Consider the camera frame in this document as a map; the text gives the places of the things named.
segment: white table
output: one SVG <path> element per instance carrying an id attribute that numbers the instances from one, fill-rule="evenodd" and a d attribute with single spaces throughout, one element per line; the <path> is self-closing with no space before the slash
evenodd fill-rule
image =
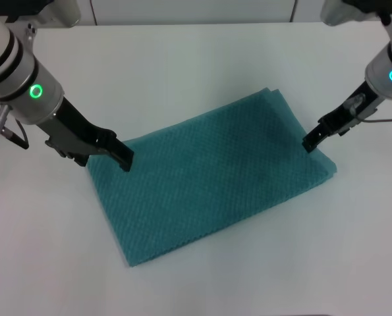
<path id="1" fill-rule="evenodd" d="M 77 27 L 40 30 L 35 52 L 125 140 L 264 87 L 310 130 L 387 40 L 374 22 Z M 26 130 L 28 151 L 0 139 L 0 315 L 392 315 L 392 124 L 326 140 L 324 185 L 132 269 L 86 170 Z"/>

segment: textured cloth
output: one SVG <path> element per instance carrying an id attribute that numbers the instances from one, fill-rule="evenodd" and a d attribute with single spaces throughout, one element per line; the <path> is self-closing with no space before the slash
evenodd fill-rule
<path id="1" fill-rule="evenodd" d="M 255 215 L 331 178 L 335 164 L 301 145 L 305 131 L 265 89 L 125 142 L 129 173 L 106 156 L 88 170 L 130 266 Z"/>

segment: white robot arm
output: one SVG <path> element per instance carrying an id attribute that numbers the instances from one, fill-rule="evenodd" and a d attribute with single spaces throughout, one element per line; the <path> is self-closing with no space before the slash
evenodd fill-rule
<path id="1" fill-rule="evenodd" d="M 303 139 L 307 152 L 313 151 L 328 136 L 342 136 L 360 122 L 372 122 L 365 119 L 374 114 L 385 99 L 392 99 L 392 0 L 327 0 L 321 19 L 336 26 L 375 16 L 380 18 L 390 41 L 366 67 L 365 81 L 360 87 L 342 105 L 322 117 L 319 125 Z"/>
<path id="2" fill-rule="evenodd" d="M 61 157 L 86 166 L 90 155 L 108 155 L 129 171 L 133 152 L 113 131 L 89 123 L 32 51 L 36 26 L 71 27 L 80 20 L 76 1 L 0 0 L 1 17 L 6 24 L 0 21 L 0 135 L 28 148 L 25 133 L 22 140 L 5 126 L 11 114 L 21 128 L 33 124 L 48 134 L 45 143 Z"/>

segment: green led ring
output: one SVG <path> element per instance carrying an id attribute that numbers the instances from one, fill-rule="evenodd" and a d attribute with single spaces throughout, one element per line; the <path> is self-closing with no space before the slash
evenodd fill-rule
<path id="1" fill-rule="evenodd" d="M 33 86 L 30 87 L 29 94 L 32 98 L 37 99 L 42 95 L 42 93 L 43 93 L 43 89 L 40 84 L 34 84 Z"/>

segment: folded towel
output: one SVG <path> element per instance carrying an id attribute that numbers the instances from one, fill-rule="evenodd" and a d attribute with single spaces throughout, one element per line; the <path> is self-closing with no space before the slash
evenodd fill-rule
<path id="1" fill-rule="evenodd" d="M 125 142 L 129 173 L 106 156 L 88 170 L 130 266 L 269 209 L 331 178 L 335 164 L 306 135 L 279 91 L 264 89 Z"/>

